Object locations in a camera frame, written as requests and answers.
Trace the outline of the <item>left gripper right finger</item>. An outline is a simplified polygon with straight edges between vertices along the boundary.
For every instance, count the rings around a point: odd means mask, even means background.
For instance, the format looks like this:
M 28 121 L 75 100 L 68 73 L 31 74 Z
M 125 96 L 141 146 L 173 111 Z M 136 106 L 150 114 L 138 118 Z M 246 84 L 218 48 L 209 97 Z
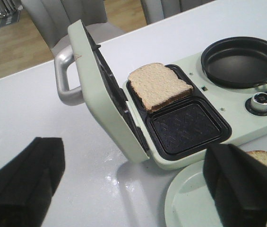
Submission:
M 224 227 L 267 227 L 267 166 L 232 144 L 215 144 L 203 175 Z

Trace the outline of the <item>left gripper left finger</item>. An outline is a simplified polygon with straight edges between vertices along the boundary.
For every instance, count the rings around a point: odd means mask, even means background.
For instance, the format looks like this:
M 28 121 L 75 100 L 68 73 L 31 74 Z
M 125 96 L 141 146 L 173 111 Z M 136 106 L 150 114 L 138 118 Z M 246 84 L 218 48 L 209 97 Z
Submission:
M 61 138 L 36 137 L 0 169 L 0 227 L 39 227 L 65 171 Z

